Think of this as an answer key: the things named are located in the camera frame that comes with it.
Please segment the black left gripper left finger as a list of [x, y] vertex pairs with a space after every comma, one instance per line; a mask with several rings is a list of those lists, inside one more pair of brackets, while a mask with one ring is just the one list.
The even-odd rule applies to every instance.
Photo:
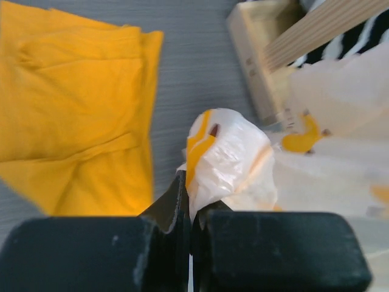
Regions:
[[135, 217], [47, 217], [1, 248], [2, 291], [187, 291], [185, 172]]

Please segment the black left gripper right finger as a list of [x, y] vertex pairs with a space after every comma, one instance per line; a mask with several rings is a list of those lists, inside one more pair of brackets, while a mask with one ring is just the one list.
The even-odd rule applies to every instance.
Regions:
[[327, 212], [201, 209], [191, 234], [195, 291], [365, 291], [373, 275], [350, 224]]

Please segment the banana print plastic bag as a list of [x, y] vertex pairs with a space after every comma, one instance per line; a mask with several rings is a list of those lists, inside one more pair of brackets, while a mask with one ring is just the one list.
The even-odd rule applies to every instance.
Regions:
[[334, 212], [351, 219], [388, 290], [388, 44], [305, 65], [289, 77], [292, 128], [263, 132], [239, 112], [200, 114], [186, 147], [194, 219], [233, 210]]

